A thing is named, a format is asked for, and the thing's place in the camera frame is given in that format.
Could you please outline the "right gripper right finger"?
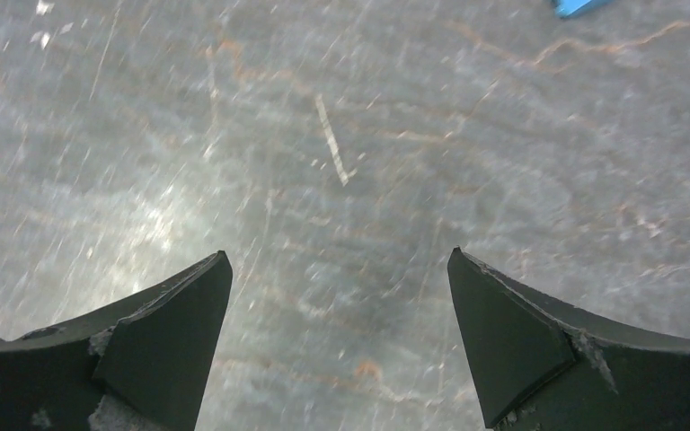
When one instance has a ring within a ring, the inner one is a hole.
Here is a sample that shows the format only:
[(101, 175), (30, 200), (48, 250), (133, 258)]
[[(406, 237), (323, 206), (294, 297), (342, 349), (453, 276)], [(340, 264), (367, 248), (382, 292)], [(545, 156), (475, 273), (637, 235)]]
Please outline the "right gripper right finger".
[(453, 305), (489, 430), (690, 430), (690, 339), (580, 309), (454, 249)]

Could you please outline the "blue small block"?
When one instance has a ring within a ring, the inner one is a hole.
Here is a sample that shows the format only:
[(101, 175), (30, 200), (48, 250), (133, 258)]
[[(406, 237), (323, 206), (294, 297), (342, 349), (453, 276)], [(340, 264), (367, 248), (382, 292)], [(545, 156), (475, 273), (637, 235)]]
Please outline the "blue small block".
[(589, 13), (612, 0), (552, 0), (554, 14), (560, 19), (571, 19)]

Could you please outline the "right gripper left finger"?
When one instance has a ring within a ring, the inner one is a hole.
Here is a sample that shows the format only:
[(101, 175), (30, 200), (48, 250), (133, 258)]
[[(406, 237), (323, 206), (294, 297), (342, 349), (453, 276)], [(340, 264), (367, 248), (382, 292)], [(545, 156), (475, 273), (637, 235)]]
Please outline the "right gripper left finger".
[(233, 279), (223, 251), (74, 319), (0, 339), (0, 430), (191, 430)]

